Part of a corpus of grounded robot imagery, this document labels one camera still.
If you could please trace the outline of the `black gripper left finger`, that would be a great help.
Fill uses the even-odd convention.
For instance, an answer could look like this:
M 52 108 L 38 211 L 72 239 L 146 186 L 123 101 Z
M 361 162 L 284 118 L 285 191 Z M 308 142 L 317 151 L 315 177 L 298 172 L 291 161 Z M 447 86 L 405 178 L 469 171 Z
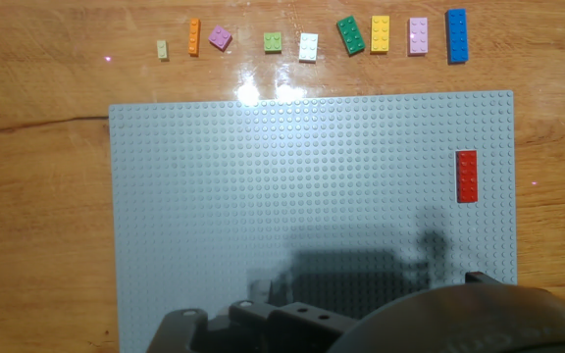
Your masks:
M 201 309 L 167 314 L 147 352 L 323 353 L 356 323 L 305 303 L 276 307 L 244 300 L 214 319 Z

